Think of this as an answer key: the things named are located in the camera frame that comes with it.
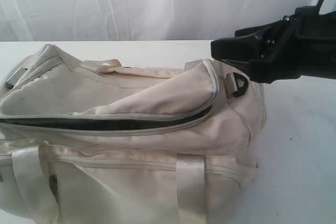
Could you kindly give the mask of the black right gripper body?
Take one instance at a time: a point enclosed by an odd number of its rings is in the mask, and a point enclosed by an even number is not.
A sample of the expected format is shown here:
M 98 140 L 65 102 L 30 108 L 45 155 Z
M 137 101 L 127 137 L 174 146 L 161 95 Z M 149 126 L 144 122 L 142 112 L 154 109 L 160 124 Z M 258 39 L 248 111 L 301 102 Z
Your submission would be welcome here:
M 335 12 L 319 14 L 315 6 L 299 7 L 285 31 L 272 39 L 272 51 L 251 62 L 258 83 L 301 76 L 335 79 Z

